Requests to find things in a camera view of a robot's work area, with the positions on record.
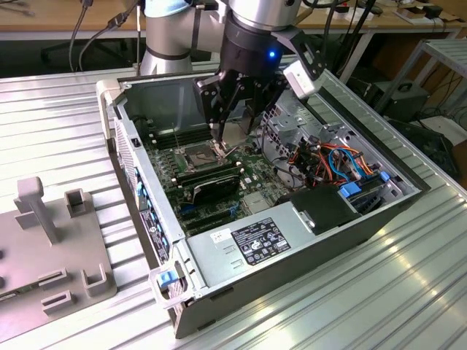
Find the blue drive bracket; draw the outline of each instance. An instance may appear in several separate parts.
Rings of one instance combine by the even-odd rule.
[[[382,171],[381,173],[379,173],[379,177],[381,177],[381,180],[384,182],[388,182],[391,178],[391,176],[389,176],[389,174],[386,171]]]
[[[349,182],[348,184],[343,184],[339,192],[344,196],[344,198],[348,198],[355,193],[361,192],[362,189],[354,182]]]

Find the side panel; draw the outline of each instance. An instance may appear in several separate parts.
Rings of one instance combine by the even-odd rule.
[[[369,240],[390,220],[407,210],[415,203],[421,193],[411,197],[399,206],[394,206],[373,216],[348,230],[314,244],[303,251],[279,261],[277,264],[238,281],[217,295],[199,300],[177,317],[176,338],[184,338],[216,322],[242,306],[262,297],[272,290],[310,272],[319,265]]]

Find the aluminum extrusion table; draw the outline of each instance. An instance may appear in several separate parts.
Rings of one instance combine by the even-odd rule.
[[[397,76],[391,82],[385,94],[380,98],[378,104],[374,108],[377,112],[381,112],[384,109],[385,105],[394,94],[395,89],[397,89],[401,84],[402,80],[406,77],[410,69],[416,64],[423,53],[429,54],[431,59],[415,79],[415,82],[418,85],[422,84],[423,80],[427,77],[428,73],[430,73],[430,70],[433,69],[436,62],[443,63],[463,78],[467,78],[467,40],[422,40],[415,47],[406,63],[402,66]],[[459,97],[447,107],[447,116],[450,116],[455,111],[456,106],[466,99],[467,89],[465,89],[465,91],[463,91]]]
[[[126,69],[0,80],[0,210],[12,209],[22,176],[41,176],[49,199],[55,197],[51,190],[56,197],[76,187],[92,193],[118,285],[113,298],[2,349],[466,347],[467,193],[330,75],[330,92],[431,192],[367,243],[176,340],[147,283],[147,263],[101,134],[96,81],[133,74]],[[319,97],[310,104],[326,120],[335,117]]]

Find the metal rack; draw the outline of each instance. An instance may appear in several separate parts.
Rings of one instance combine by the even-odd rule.
[[[464,78],[467,77],[467,40],[422,40],[418,43],[407,62],[402,66],[402,69],[398,72],[390,87],[386,90],[386,93],[379,100],[374,109],[375,111],[380,113],[384,109],[384,106],[394,94],[395,89],[401,84],[402,79],[405,78],[423,53],[429,54],[432,58],[415,79],[417,84],[421,84],[436,62],[443,63]],[[447,107],[446,116],[450,116],[456,106],[466,99],[467,89]]]

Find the blue cable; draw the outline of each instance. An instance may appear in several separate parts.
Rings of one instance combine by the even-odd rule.
[[[346,149],[342,149],[342,148],[336,148],[336,149],[339,150],[339,151],[342,151],[352,161],[353,166],[355,167],[357,172],[360,174],[360,176],[362,176],[363,178],[366,178],[365,171],[357,164],[357,162],[355,161],[352,153],[350,153]]]
[[[349,181],[349,178],[347,177],[346,174],[341,173],[334,167],[334,161],[333,161],[333,152],[336,151],[337,149],[333,149],[329,152],[328,160],[329,160],[329,166],[331,167],[332,171],[334,171],[337,175],[342,176],[347,182]]]
[[[349,181],[349,178],[342,172],[338,171],[335,167],[334,167],[334,161],[333,161],[333,152],[334,151],[341,151],[343,152],[351,161],[352,161],[352,164],[353,166],[355,167],[355,169],[357,170],[357,172],[360,174],[360,176],[362,176],[363,178],[366,178],[366,173],[365,171],[357,164],[357,162],[355,162],[355,159],[352,155],[352,153],[350,153],[349,151],[347,151],[346,149],[342,149],[342,148],[335,148],[335,149],[332,149],[330,152],[329,152],[329,156],[328,156],[328,160],[329,160],[329,165],[331,166],[331,169],[332,171],[334,171],[334,173],[338,174],[339,176],[342,176],[344,179],[347,180],[347,182]]]

